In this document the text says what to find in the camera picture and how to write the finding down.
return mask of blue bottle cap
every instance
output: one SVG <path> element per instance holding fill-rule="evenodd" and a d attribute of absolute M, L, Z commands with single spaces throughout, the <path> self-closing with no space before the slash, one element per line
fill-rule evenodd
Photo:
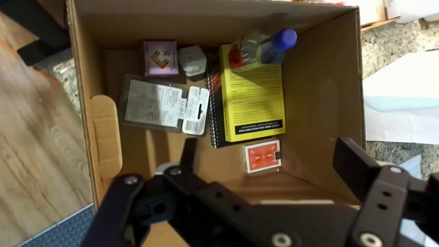
<path fill-rule="evenodd" d="M 291 50 L 298 43 L 298 35 L 292 29 L 283 29 L 273 36 L 273 44 L 280 51 Z"/>

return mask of small picture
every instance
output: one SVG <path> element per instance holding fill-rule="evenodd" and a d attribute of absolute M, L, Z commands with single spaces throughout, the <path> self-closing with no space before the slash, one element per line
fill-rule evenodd
<path fill-rule="evenodd" d="M 146 77 L 177 76 L 177 43 L 146 41 Z"/>
<path fill-rule="evenodd" d="M 247 173 L 255 173 L 282 166 L 280 142 L 266 142 L 254 146 L 246 146 Z"/>

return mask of cardboard box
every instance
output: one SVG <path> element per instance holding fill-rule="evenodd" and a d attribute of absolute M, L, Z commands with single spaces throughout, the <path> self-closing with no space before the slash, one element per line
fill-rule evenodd
<path fill-rule="evenodd" d="M 70 0 L 69 18 L 98 202 L 109 180 L 99 175 L 91 99 L 109 95 L 118 102 L 124 76 L 143 74 L 139 50 L 143 40 L 220 46 L 255 29 L 275 33 L 287 26 L 298 31 L 299 41 L 283 65 L 287 111 L 287 133 L 280 138 L 283 172 L 246 177 L 243 146 L 216 150 L 207 133 L 199 139 L 196 173 L 250 202 L 328 198 L 353 202 L 353 194 L 332 168 L 332 155 L 339 136 L 364 144 L 358 9 L 264 2 Z M 121 127 L 122 173 L 150 177 L 158 165 L 179 162 L 185 139 L 183 133 Z"/>

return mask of red card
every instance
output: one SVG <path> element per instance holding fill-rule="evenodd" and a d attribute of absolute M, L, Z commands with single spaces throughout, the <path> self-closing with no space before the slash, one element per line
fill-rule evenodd
<path fill-rule="evenodd" d="M 247 173 L 266 170 L 282 166 L 282 161 L 276 159 L 280 151 L 279 140 L 261 143 L 246 147 Z"/>

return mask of granite countertop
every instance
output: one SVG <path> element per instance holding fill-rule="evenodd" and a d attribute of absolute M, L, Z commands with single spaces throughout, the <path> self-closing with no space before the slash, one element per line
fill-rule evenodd
<path fill-rule="evenodd" d="M 367 79 L 406 54 L 439 48 L 439 22 L 390 24 L 364 32 L 361 41 Z M 395 165 L 421 154 L 423 176 L 439 172 L 439 146 L 369 142 L 367 151 L 378 161 Z"/>

